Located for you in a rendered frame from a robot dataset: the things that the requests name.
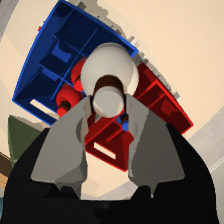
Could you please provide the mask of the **blue crate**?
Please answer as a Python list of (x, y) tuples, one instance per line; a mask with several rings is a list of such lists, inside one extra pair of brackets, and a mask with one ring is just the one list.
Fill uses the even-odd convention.
[(81, 58), (88, 58), (99, 45), (109, 42), (122, 45), (132, 58), (139, 52), (95, 17), (66, 0), (58, 0), (31, 46), (12, 102), (51, 126), (57, 120), (30, 102), (34, 99), (57, 114), (56, 96), (62, 84), (66, 82), (74, 87), (73, 67)]

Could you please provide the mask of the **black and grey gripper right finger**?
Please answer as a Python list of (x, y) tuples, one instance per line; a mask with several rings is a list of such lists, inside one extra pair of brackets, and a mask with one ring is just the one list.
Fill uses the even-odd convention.
[(129, 145), (129, 180), (138, 187), (150, 186), (151, 197), (190, 206), (206, 224), (220, 224), (214, 183), (197, 151), (172, 124), (129, 93), (124, 95), (124, 112), (129, 112), (128, 131), (134, 138)]

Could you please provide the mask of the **red plastic bottle crate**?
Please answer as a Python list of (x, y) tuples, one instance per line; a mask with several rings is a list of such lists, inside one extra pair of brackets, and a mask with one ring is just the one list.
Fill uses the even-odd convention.
[[(193, 127), (194, 124), (186, 115), (183, 108), (176, 102), (177, 100), (175, 97), (164, 87), (156, 75), (143, 62), (137, 69), (139, 73), (139, 82), (132, 96), (158, 115), (167, 124), (174, 125), (181, 134), (184, 134)], [(118, 116), (105, 118), (97, 114), (94, 110), (94, 114), (87, 120), (89, 132), (84, 139), (87, 153), (126, 172), (128, 171), (129, 145), (134, 138), (129, 131), (123, 130), (120, 127), (121, 125), (115, 120), (123, 112), (124, 107)], [(94, 142), (115, 154), (115, 159), (94, 148)]]

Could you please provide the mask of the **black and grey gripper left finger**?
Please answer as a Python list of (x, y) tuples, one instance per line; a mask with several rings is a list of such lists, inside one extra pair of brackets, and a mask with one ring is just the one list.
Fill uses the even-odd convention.
[(88, 175), (84, 138), (93, 111), (93, 96), (88, 95), (45, 128), (25, 150), (8, 177), (0, 224), (8, 224), (29, 202), (59, 197), (62, 186), (72, 187), (81, 199), (82, 183)]

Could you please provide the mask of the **dark blue bottle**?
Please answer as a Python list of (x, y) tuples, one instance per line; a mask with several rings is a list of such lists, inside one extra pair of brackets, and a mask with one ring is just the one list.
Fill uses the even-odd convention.
[(120, 123), (120, 120), (122, 129), (128, 131), (128, 115), (126, 114), (126, 112), (123, 112), (121, 116), (116, 119), (118, 123)]

